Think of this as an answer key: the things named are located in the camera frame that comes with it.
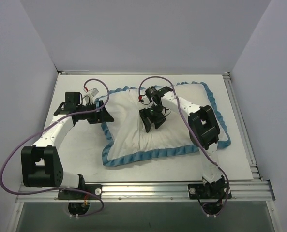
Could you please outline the blue white pillowcase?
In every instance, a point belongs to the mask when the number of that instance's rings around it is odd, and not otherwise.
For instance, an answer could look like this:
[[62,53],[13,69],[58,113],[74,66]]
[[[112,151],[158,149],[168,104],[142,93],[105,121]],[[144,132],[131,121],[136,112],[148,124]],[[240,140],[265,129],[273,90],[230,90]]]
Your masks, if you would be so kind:
[[102,123],[101,128],[107,140],[101,157],[106,167],[117,167],[129,163],[195,153],[198,148],[191,142],[189,131],[181,116],[170,113],[160,128],[146,132],[139,111],[144,105],[138,102],[144,88],[125,86],[111,90],[106,109],[114,122]]

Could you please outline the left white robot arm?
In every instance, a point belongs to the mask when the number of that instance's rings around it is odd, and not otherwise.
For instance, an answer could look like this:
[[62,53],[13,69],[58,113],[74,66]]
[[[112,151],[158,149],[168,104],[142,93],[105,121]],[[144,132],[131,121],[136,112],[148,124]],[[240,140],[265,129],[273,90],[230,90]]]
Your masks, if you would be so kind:
[[89,124],[114,122],[103,101],[82,103],[79,92],[66,92],[53,114],[49,129],[32,145],[21,150],[23,183],[26,187],[66,188],[76,199],[86,194],[83,176],[63,169],[58,149],[67,133],[81,120]]

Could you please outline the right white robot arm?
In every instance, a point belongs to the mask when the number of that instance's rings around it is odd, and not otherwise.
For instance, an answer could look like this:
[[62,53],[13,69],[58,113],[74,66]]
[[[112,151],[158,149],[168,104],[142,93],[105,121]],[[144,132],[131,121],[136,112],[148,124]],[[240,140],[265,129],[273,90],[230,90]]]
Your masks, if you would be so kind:
[[177,96],[174,89],[149,87],[138,101],[148,107],[139,111],[146,132],[152,125],[157,129],[166,120],[165,111],[179,114],[189,130],[192,143],[198,147],[203,167],[203,192],[213,198],[225,187],[225,175],[218,164],[220,128],[211,106],[200,106]]

